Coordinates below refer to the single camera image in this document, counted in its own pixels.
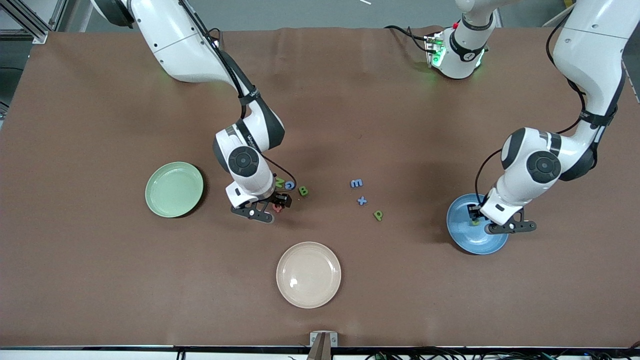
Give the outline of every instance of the brown tabletop mat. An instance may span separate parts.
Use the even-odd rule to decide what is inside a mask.
[[[537,231],[472,256],[445,226],[508,134],[576,119],[547,35],[497,29],[477,72],[452,81],[389,30],[225,34],[287,129],[268,156],[309,190],[263,225],[229,212],[232,180],[211,150],[239,115],[231,86],[174,81],[140,34],[50,34],[0,131],[0,345],[297,345],[317,329],[348,346],[631,344],[640,107],[630,86],[598,167],[527,206]],[[147,179],[171,161],[200,167],[209,185],[186,218],[145,204]],[[481,191],[500,173],[493,160]],[[280,256],[301,241],[342,265],[340,290],[318,309],[290,305],[275,283]]]

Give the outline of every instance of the metal frame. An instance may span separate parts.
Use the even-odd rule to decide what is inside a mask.
[[[9,112],[9,106],[3,103],[2,101],[0,101],[0,125],[8,112]]]
[[[338,333],[335,331],[313,331],[309,334],[309,346],[312,347],[318,335],[326,333],[327,342],[331,343],[331,347],[338,347]]]
[[[335,332],[316,331],[310,335],[312,337],[312,346],[307,360],[331,360],[332,341],[329,337],[332,334],[335,334],[337,343],[337,334]]]
[[[562,19],[566,16],[566,14],[568,14],[570,11],[573,10],[574,6],[575,4],[572,4],[571,6],[561,11],[556,16],[552,17],[549,21],[542,24],[542,28],[553,28],[554,26],[558,25],[558,23],[562,21]]]
[[[502,15],[500,14],[499,8],[493,11],[493,19],[495,20],[495,27],[502,28]]]
[[[58,27],[67,3],[68,0],[59,0],[56,3],[52,17],[47,23],[22,0],[0,0],[0,8],[6,11],[23,28],[22,31],[0,31],[0,35],[9,35],[17,38],[31,36],[34,44],[44,44],[47,41],[48,32]]]

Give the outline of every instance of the floor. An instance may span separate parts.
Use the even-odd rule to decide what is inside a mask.
[[[190,3],[208,26],[223,31],[382,28],[390,24],[419,28],[432,24],[449,26],[460,17],[453,0],[191,0]],[[536,27],[564,9],[563,0],[528,0],[504,6],[500,14],[504,27]],[[69,11],[69,20],[63,27],[65,31],[137,31],[110,24],[93,11],[89,0],[76,0]],[[0,15],[0,19],[6,17],[6,14]],[[28,41],[0,41],[0,67],[24,68],[31,46]],[[624,60],[630,77],[640,83],[640,28],[629,40]],[[19,79],[20,71],[0,69],[0,101],[10,105]]]

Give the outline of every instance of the metal clamp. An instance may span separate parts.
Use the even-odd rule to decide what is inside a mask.
[[[314,331],[309,334],[311,350],[307,360],[331,360],[331,348],[338,346],[338,333],[335,331]]]
[[[469,204],[467,205],[467,211],[469,212],[469,218],[474,224],[479,224],[480,219],[484,218],[489,220],[484,214],[480,212],[482,205]],[[520,215],[520,219],[516,220],[515,216]],[[524,220],[524,208],[518,210],[504,225],[500,226],[494,222],[487,224],[484,231],[487,234],[516,234],[516,233],[528,233],[538,228],[538,225],[531,220]]]
[[[13,20],[33,36],[34,44],[44,44],[47,41],[49,31],[52,31],[51,27],[24,2],[21,0],[0,0],[0,8],[4,9]]]

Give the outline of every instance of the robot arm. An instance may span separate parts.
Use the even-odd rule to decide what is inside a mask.
[[[462,17],[428,39],[428,63],[443,75],[463,79],[480,66],[486,41],[495,29],[493,11],[518,0],[456,0]]]
[[[213,142],[216,159],[234,180],[227,187],[232,212],[271,222],[273,217],[264,209],[258,211],[253,206],[249,214],[244,207],[262,200],[290,206],[287,195],[274,193],[273,175],[262,156],[262,152],[282,142],[285,133],[282,121],[233,58],[205,36],[208,31],[203,29],[188,1],[92,0],[92,3],[113,24],[130,26],[137,22],[149,48],[171,77],[189,83],[224,81],[238,90],[243,115],[218,132]],[[251,110],[247,117],[245,106]]]
[[[481,214],[477,207],[475,212],[470,209],[472,218],[484,216],[500,226],[489,226],[489,233],[517,232],[513,215],[523,206],[558,179],[571,181],[593,168],[598,144],[615,115],[625,81],[622,51],[639,20],[635,0],[576,3],[554,48],[554,63],[583,89],[586,106],[571,136],[530,128],[509,136],[502,148],[504,174],[481,204]]]

